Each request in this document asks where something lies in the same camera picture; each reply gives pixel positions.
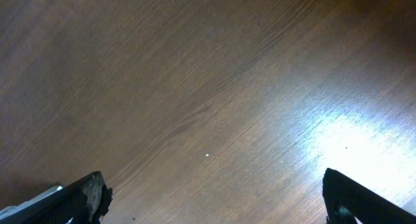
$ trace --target black object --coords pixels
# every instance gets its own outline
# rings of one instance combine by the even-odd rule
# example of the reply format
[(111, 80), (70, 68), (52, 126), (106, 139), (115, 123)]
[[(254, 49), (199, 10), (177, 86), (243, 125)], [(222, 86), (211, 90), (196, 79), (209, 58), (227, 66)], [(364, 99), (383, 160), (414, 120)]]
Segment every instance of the black object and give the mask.
[(336, 170), (328, 168), (323, 182), (327, 223), (416, 223), (415, 216)]
[(112, 189), (93, 172), (39, 202), (0, 220), (0, 224), (98, 224), (109, 211)]

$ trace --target wood grain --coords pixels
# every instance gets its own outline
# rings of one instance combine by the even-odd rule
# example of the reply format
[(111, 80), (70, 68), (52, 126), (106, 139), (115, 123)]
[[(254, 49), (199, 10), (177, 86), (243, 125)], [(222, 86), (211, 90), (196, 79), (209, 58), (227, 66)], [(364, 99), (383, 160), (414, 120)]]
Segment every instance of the wood grain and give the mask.
[(94, 170), (106, 223), (323, 223), (328, 166), (416, 195), (416, 0), (0, 7), (0, 208)]

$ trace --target brown wooden surface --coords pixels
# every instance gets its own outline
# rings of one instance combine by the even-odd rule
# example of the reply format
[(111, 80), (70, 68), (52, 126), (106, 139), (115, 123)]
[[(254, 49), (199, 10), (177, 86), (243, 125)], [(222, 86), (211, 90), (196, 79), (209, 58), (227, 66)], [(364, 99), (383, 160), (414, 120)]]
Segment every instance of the brown wooden surface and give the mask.
[(416, 195), (416, 0), (0, 4), (0, 208), (95, 170), (106, 223), (323, 223), (328, 166)]

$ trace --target dark wood grain streak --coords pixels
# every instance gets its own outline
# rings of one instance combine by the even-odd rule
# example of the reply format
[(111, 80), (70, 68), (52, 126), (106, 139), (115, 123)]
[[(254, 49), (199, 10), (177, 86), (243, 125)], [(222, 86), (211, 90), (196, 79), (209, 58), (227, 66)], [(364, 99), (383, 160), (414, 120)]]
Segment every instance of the dark wood grain streak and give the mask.
[(105, 223), (323, 223), (330, 166), (415, 210), (416, 0), (0, 9), (0, 208), (100, 170)]

